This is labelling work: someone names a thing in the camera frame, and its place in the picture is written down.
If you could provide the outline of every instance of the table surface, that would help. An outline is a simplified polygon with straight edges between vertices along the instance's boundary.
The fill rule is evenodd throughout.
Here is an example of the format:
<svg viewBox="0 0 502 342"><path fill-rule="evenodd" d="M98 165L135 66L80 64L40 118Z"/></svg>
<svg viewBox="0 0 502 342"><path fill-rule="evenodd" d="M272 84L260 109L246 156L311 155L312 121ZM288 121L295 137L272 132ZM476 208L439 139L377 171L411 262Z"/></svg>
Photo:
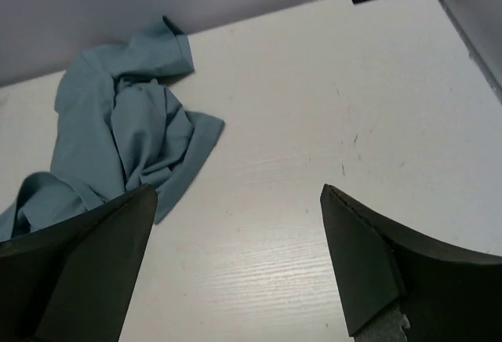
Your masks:
<svg viewBox="0 0 502 342"><path fill-rule="evenodd" d="M324 183L502 255L502 109L436 0L322 0L190 41L173 92L227 126L152 231L121 342L350 340ZM61 75L0 89L0 207L49 168Z"/></svg>

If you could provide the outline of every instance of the stain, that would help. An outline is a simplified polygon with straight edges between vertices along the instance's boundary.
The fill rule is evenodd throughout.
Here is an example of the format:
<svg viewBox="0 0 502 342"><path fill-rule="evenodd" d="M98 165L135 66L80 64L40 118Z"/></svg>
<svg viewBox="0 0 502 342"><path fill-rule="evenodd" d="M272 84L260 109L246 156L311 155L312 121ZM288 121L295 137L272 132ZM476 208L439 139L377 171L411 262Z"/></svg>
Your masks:
<svg viewBox="0 0 502 342"><path fill-rule="evenodd" d="M0 98L0 108L4 107L5 105L7 105L7 103L9 102L9 98L10 98L10 95L7 94L5 95L4 97L1 97Z"/></svg>

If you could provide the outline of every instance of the blue cloth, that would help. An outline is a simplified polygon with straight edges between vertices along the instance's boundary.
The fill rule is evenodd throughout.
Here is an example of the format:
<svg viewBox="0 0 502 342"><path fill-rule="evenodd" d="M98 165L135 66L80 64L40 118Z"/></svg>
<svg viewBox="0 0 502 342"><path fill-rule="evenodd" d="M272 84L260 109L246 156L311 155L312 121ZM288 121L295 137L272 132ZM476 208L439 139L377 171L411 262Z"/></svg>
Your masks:
<svg viewBox="0 0 502 342"><path fill-rule="evenodd" d="M0 216L0 242L94 209L141 184L155 186L160 222L224 127L218 118L185 111L157 80L193 70L187 37L166 18L128 45L82 52L57 90L50 172L23 182Z"/></svg>

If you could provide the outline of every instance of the cloth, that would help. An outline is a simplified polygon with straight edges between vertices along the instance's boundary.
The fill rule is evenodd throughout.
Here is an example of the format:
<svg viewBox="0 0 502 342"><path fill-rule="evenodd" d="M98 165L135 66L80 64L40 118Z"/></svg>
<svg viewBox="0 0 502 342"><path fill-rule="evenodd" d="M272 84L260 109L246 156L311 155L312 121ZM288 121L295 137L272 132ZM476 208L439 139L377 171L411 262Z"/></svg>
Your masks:
<svg viewBox="0 0 502 342"><path fill-rule="evenodd" d="M160 222L224 127L218 118L185 111L157 80L193 70L186 35L166 18L128 45L82 52L57 90L50 172L22 183L0 216L0 242L94 209L141 184L155 186Z"/></svg>

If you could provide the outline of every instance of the white table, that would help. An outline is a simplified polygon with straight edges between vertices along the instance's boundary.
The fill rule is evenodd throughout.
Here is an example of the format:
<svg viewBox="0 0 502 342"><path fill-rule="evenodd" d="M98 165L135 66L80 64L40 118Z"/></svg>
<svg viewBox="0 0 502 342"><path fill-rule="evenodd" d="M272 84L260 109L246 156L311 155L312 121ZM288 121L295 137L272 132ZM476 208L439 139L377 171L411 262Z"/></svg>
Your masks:
<svg viewBox="0 0 502 342"><path fill-rule="evenodd" d="M323 0L190 41L173 92L227 127L152 232L121 342L350 340L324 183L502 255L502 107L436 0ZM1 207L49 167L61 75L0 89Z"/></svg>

